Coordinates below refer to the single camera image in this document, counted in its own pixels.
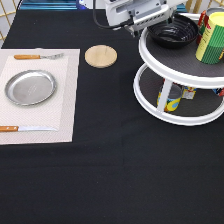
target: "yellow can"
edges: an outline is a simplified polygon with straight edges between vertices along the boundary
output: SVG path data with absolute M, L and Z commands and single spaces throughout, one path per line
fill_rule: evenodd
M 162 89 L 163 89 L 163 86 L 160 88 L 159 96 L 157 99 L 157 106 L 159 104 Z M 164 111 L 166 111 L 166 112 L 175 111 L 177 109 L 177 107 L 179 106 L 181 98 L 182 98 L 182 89 L 179 86 L 173 84 L 171 87 L 169 96 L 167 98 L 167 102 L 166 102 Z
M 196 58 L 206 64 L 216 64 L 224 52 L 224 12 L 210 15 L 196 52 Z

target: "metal plate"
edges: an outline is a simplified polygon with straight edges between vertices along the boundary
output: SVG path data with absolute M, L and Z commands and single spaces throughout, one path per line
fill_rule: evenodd
M 55 89 L 55 78 L 49 72 L 28 70 L 15 75 L 8 81 L 5 94 L 13 103 L 28 106 L 46 100 Z

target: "butter knife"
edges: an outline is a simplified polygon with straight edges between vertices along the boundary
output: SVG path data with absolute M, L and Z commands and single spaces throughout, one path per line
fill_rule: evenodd
M 0 132 L 17 131 L 57 131 L 57 129 L 44 126 L 0 126 Z
M 55 60 L 58 58 L 61 58 L 64 56 L 64 53 L 62 54 L 55 54 L 51 56 L 40 56 L 40 55 L 14 55 L 14 58 L 17 60 L 24 60 L 24 59 L 51 59 Z

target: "round wooden board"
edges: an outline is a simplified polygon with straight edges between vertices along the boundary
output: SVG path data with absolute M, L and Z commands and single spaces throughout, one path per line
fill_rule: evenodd
M 106 68 L 117 60 L 117 52 L 108 46 L 98 45 L 89 48 L 85 54 L 86 62 L 96 68 Z

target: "table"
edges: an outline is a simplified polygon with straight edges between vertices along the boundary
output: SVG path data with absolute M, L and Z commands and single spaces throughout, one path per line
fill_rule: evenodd
M 110 68 L 86 64 L 97 44 L 116 49 Z M 19 11 L 3 48 L 81 54 L 73 142 L 0 146 L 2 223 L 223 222 L 224 116 L 184 127 L 146 112 L 133 92 L 137 39 L 98 29 L 89 10 Z

